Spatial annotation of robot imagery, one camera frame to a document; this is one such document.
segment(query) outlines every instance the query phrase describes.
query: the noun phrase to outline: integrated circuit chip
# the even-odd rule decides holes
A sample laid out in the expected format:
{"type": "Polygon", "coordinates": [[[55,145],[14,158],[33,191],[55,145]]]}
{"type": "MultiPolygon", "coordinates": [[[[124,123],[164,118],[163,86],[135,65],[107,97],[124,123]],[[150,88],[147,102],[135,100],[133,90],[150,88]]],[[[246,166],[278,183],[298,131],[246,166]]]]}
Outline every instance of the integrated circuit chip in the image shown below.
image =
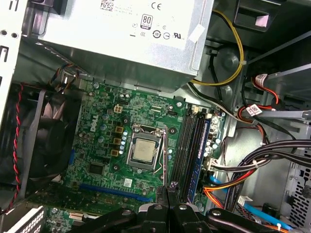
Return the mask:
{"type": "Polygon", "coordinates": [[[103,173],[103,165],[99,165],[99,164],[90,164],[89,166],[89,173],[93,173],[96,175],[102,175],[103,173]]]}
{"type": "Polygon", "coordinates": [[[152,162],[155,147],[155,141],[138,138],[133,151],[133,159],[144,162],[152,162]]]}

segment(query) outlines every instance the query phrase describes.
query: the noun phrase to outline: orange wire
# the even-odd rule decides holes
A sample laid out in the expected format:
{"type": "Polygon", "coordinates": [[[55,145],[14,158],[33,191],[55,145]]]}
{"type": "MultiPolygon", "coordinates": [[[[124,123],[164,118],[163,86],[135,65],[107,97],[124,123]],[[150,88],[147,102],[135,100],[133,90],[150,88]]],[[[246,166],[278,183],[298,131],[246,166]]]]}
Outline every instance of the orange wire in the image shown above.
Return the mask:
{"type": "Polygon", "coordinates": [[[259,85],[256,83],[255,78],[252,78],[252,83],[253,83],[254,87],[256,87],[257,89],[267,91],[267,92],[269,92],[270,94],[274,95],[275,98],[276,98],[276,104],[278,104],[279,99],[278,99],[278,96],[277,96],[276,92],[274,92],[273,90],[271,90],[271,89],[269,89],[269,88],[267,88],[267,87],[259,86],[259,85]]]}

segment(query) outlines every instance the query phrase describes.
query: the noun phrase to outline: chipset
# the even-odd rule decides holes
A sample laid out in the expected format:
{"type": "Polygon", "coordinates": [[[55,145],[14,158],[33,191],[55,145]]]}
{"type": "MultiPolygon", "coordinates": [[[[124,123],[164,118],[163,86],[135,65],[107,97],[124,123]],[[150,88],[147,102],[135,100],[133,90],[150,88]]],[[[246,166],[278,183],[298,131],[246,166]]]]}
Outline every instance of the chipset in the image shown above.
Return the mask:
{"type": "Polygon", "coordinates": [[[96,174],[96,175],[102,175],[104,170],[104,166],[100,164],[90,164],[89,166],[89,173],[96,174]]]}
{"type": "Polygon", "coordinates": [[[154,171],[163,150],[164,129],[134,124],[126,164],[134,169],[154,171]]]}

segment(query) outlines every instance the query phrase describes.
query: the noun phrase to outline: sticker label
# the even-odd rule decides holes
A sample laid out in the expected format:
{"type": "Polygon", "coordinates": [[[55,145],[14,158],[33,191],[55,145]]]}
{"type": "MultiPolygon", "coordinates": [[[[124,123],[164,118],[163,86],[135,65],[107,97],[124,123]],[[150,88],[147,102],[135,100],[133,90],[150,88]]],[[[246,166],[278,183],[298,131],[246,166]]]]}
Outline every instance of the sticker label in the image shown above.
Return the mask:
{"type": "Polygon", "coordinates": [[[132,179],[125,178],[123,186],[128,188],[132,187],[132,181],[132,179]]]}
{"type": "Polygon", "coordinates": [[[252,117],[262,113],[262,110],[260,108],[258,108],[258,106],[255,104],[247,107],[246,110],[252,117]]]}
{"type": "MultiPolygon", "coordinates": [[[[109,37],[129,38],[129,43],[155,43],[185,49],[194,0],[100,0],[99,9],[110,17],[109,37]]],[[[204,27],[193,31],[197,42],[204,27]]]]}
{"type": "Polygon", "coordinates": [[[255,82],[257,85],[263,87],[263,82],[264,80],[268,77],[268,74],[260,74],[260,75],[257,75],[256,78],[255,78],[255,82]]]}

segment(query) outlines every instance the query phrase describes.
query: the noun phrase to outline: blue pcie slot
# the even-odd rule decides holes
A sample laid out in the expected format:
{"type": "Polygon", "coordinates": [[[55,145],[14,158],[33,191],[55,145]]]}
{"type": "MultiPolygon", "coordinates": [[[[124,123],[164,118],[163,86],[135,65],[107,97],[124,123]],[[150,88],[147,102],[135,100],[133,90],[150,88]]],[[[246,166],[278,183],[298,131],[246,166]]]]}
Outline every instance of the blue pcie slot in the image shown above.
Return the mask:
{"type": "Polygon", "coordinates": [[[202,133],[203,137],[201,140],[198,156],[195,158],[195,163],[194,163],[193,173],[192,173],[192,178],[191,178],[191,184],[190,184],[190,188],[188,192],[188,201],[191,203],[193,203],[194,201],[195,191],[198,186],[198,181],[200,178],[201,165],[202,165],[203,158],[204,158],[204,151],[205,151],[205,145],[207,142],[209,127],[210,127],[210,120],[205,120],[204,130],[202,133]]]}
{"type": "Polygon", "coordinates": [[[133,198],[133,199],[143,201],[143,202],[152,201],[152,198],[142,197],[134,193],[127,193],[124,191],[114,190],[111,188],[97,187],[97,186],[93,186],[93,185],[86,184],[86,183],[82,183],[79,187],[82,189],[86,189],[86,190],[97,191],[101,193],[108,193],[108,194],[118,195],[118,196],[122,196],[126,198],[133,198]]]}

